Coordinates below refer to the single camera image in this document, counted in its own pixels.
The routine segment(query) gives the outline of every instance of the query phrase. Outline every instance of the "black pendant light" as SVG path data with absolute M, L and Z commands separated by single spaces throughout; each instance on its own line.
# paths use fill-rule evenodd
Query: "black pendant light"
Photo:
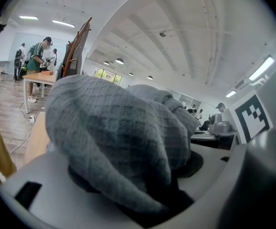
M 124 61 L 121 58 L 117 58 L 115 61 L 119 64 L 124 64 Z

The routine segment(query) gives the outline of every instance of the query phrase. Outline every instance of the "man in green shirt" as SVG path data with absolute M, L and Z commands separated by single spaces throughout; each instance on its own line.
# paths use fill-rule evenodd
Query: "man in green shirt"
M 27 75 L 35 74 L 39 72 L 41 63 L 43 63 L 43 60 L 42 60 L 43 50 L 48 49 L 50 45 L 52 45 L 52 39 L 51 37 L 46 37 L 42 42 L 39 42 L 34 46 L 34 50 L 31 53 L 31 58 L 27 66 L 28 68 Z M 29 94 L 28 102 L 35 103 L 37 97 L 33 96 L 33 82 L 29 82 L 28 94 Z

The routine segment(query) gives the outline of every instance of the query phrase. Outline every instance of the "green shirt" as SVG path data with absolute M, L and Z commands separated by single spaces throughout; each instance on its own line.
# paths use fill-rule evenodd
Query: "green shirt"
M 39 67 L 41 66 L 36 60 L 33 59 L 34 56 L 38 55 L 38 57 L 42 60 L 43 55 L 43 47 L 42 43 L 39 42 L 34 46 L 34 50 L 31 53 L 31 58 L 28 62 L 28 70 L 39 71 Z

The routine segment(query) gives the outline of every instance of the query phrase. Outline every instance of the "white cable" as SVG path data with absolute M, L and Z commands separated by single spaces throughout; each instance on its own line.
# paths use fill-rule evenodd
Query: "white cable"
M 17 148 L 19 148 L 28 138 L 29 136 L 31 135 L 32 132 L 29 133 L 29 135 L 22 141 L 22 143 L 18 146 L 18 147 L 15 147 L 10 153 L 9 155 L 11 155 Z

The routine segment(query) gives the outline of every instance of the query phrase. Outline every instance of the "orange box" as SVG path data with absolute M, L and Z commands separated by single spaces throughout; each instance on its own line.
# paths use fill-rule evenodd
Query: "orange box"
M 53 71 L 42 71 L 42 74 L 48 74 L 48 75 L 50 75 L 50 74 L 53 74 Z

